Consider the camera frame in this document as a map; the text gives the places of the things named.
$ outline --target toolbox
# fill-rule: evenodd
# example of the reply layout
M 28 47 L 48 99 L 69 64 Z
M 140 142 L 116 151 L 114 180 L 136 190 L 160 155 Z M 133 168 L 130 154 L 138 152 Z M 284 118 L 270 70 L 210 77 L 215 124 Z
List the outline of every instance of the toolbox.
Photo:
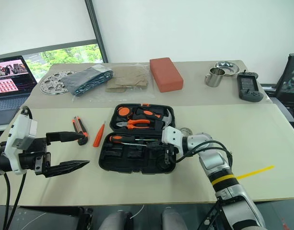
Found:
M 170 106 L 119 104 L 109 125 L 114 132 L 103 142 L 99 157 L 102 169 L 155 174 L 170 173 L 175 168 L 177 148 L 161 142 L 163 128 L 175 127 Z

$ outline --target black tool case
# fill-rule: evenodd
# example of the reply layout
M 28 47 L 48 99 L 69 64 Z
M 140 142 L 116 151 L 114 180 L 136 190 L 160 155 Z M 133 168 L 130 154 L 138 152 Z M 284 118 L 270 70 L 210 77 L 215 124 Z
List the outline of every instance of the black tool case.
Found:
M 120 117 L 119 109 L 129 108 L 132 114 L 126 117 Z M 137 113 L 142 110 L 148 110 L 158 115 L 168 116 L 167 109 L 171 114 L 171 123 L 169 126 L 175 127 L 174 111 L 170 106 L 156 104 L 119 104 L 114 111 L 110 121 L 110 127 L 114 131 L 105 137 L 99 157 L 99 165 L 102 169 L 116 171 L 120 173 L 142 172 L 143 174 L 170 173 L 176 166 L 177 148 L 172 145 L 165 145 L 161 142 L 162 130 L 165 122 L 161 120 L 152 120 L 146 118 L 144 114 Z M 126 126 L 117 126 L 118 122 L 127 122 L 128 119 L 148 119 L 150 124 L 136 124 L 137 127 L 147 126 L 150 128 L 127 129 Z M 113 143 L 110 137 L 114 135 L 135 136 L 136 139 L 157 139 L 158 141 L 136 140 L 136 144 L 150 144 L 155 147 L 125 145 Z

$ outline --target green foliage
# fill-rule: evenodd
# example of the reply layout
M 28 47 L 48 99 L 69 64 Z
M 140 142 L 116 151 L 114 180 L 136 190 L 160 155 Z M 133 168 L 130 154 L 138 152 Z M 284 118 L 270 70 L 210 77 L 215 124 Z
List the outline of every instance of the green foliage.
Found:
M 98 44 L 46 51 L 40 53 L 40 56 L 46 64 L 41 64 L 39 62 L 32 63 L 31 60 L 26 60 L 28 67 L 36 79 L 42 78 L 53 64 L 84 62 L 93 63 L 96 61 L 102 61 Z

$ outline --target yellow stripe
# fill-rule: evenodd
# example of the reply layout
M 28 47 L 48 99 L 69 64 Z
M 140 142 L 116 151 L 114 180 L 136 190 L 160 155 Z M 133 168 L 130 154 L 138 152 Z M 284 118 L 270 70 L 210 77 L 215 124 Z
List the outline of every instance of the yellow stripe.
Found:
M 230 179 L 230 178 L 234 178 L 234 177 L 235 177 L 235 176 L 234 176 L 233 174 L 219 177 L 219 178 L 217 178 L 216 180 L 213 180 L 213 181 L 212 181 L 212 185 L 217 184 L 217 183 L 220 182 L 220 181 L 224 181 L 224 180 L 226 180 L 226 179 Z
M 274 165 L 271 165 L 271 166 L 266 167 L 266 168 L 264 168 L 264 169 L 259 169 L 259 170 L 256 170 L 256 171 L 253 171 L 253 172 L 250 172 L 250 173 L 247 173 L 247 174 L 241 175 L 241 176 L 237 176 L 236 178 L 237 178 L 238 180 L 240 180 L 240 179 L 243 179 L 243 178 L 245 178 L 245 177 L 253 176 L 253 175 L 255 175 L 255 174 L 262 173 L 262 172 L 264 172 L 264 171 L 267 171 L 267 170 L 273 169 L 274 167 L 275 167 Z

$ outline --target office chair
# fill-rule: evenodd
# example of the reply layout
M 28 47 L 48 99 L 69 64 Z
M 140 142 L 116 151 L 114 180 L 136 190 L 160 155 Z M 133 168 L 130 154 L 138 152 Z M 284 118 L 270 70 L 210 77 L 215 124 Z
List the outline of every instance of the office chair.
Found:
M 262 84 L 262 87 L 294 127 L 294 54 L 289 55 L 278 83 L 276 85 Z

